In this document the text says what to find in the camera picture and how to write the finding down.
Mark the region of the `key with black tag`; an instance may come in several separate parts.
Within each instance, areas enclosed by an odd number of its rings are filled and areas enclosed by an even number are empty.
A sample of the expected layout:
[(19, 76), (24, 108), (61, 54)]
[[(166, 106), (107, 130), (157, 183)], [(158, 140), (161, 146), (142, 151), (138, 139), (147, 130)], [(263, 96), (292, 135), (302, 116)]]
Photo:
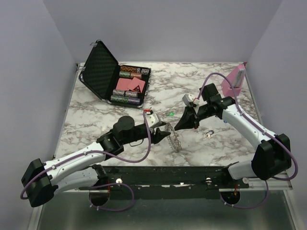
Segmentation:
[(208, 132), (206, 132), (206, 138), (210, 139), (212, 137), (212, 135), (214, 134), (213, 130), (209, 130)]

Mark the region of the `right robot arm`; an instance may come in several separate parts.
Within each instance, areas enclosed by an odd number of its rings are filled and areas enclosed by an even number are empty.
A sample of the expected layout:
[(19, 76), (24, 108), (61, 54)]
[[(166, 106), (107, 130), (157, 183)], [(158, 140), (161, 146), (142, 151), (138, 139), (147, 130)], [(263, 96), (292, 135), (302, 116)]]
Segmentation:
[(242, 178), (256, 177), (266, 181), (292, 166), (287, 135), (276, 135), (265, 129), (247, 115), (233, 97), (222, 97), (213, 83), (204, 87), (201, 96), (205, 105), (200, 105), (199, 99), (191, 94), (183, 96), (185, 110), (175, 130), (197, 129), (201, 120), (216, 116), (234, 127), (255, 149), (253, 159), (224, 168), (221, 175), (223, 186), (233, 187)]

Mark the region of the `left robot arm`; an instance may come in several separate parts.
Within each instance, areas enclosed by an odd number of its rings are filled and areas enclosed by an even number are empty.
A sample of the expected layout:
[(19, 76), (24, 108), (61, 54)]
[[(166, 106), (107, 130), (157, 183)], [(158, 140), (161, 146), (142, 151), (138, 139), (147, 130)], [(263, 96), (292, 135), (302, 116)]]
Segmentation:
[(148, 145), (157, 144), (170, 135), (160, 130), (166, 125), (154, 113), (144, 113), (144, 123), (135, 125), (131, 116), (121, 117), (112, 129), (89, 146), (62, 158), (42, 162), (40, 158), (31, 161), (21, 178), (22, 200), (28, 200), (31, 207), (41, 206), (50, 201), (55, 194), (81, 187), (102, 189), (106, 177), (99, 163), (110, 158), (123, 162), (137, 163), (145, 160), (128, 160), (119, 157), (124, 145), (138, 140), (148, 140)]

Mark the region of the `metal disc keyring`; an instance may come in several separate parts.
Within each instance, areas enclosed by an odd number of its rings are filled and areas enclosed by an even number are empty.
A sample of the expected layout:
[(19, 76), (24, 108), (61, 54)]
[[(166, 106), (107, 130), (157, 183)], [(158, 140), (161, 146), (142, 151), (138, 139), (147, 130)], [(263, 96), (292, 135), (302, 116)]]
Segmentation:
[(171, 149), (174, 152), (179, 153), (182, 150), (181, 143), (178, 139), (179, 134), (174, 130), (170, 123), (165, 125), (165, 131), (170, 132), (170, 135), (167, 136), (167, 140)]

